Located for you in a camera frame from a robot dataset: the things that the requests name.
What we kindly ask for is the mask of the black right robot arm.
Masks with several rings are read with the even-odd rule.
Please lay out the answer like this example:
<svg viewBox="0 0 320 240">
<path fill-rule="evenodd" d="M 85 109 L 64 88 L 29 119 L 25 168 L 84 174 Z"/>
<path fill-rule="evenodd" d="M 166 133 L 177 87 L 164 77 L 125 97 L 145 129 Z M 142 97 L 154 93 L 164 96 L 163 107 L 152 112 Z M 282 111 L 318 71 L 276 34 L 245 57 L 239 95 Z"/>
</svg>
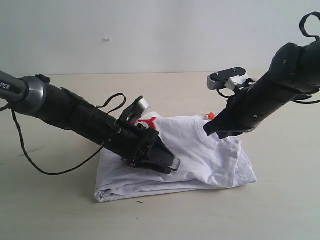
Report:
<svg viewBox="0 0 320 240">
<path fill-rule="evenodd" d="M 257 81 L 235 67 L 209 75 L 207 87 L 227 88 L 234 94 L 227 98 L 225 109 L 203 126 L 205 133 L 220 139 L 250 133 L 285 104 L 320 91 L 320 43 L 287 43 Z"/>
</svg>

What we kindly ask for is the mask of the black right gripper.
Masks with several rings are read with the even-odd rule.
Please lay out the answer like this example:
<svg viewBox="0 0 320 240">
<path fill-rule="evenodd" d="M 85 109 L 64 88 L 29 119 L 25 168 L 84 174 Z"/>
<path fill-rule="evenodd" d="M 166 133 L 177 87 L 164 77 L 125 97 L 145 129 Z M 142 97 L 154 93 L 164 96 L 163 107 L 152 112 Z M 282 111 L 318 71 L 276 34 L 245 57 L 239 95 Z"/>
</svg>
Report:
<svg viewBox="0 0 320 240">
<path fill-rule="evenodd" d="M 217 134 L 220 139 L 236 137 L 255 130 L 263 121 L 263 98 L 233 96 L 225 109 L 203 126 L 207 136 Z"/>
</svg>

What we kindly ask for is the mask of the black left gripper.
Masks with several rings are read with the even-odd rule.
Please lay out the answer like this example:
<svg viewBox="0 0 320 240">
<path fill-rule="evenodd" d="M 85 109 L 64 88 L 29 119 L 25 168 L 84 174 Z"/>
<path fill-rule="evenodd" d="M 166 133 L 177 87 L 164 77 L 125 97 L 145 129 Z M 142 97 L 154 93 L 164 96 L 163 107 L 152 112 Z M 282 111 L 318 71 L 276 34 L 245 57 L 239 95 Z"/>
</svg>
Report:
<svg viewBox="0 0 320 240">
<path fill-rule="evenodd" d="M 166 175 L 179 169 L 181 161 L 158 139 L 159 132 L 154 128 L 120 119 L 113 127 L 104 148 L 120 156 L 129 166 Z"/>
</svg>

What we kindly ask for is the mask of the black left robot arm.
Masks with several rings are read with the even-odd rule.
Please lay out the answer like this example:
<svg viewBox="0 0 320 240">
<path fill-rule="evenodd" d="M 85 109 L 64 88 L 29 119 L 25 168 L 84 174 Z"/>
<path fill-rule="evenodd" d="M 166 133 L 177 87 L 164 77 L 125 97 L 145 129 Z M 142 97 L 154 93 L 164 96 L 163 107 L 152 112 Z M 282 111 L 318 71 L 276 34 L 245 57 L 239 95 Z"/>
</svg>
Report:
<svg viewBox="0 0 320 240">
<path fill-rule="evenodd" d="M 38 74 L 16 78 L 0 74 L 0 97 L 12 114 L 37 118 L 48 125 L 72 131 L 118 155 L 128 166 L 163 174 L 178 170 L 180 160 L 165 146 L 153 127 L 145 127 L 139 119 L 148 110 L 143 96 L 126 106 L 119 118 L 104 112 L 101 106 L 87 102 L 66 88 L 50 83 Z"/>
</svg>

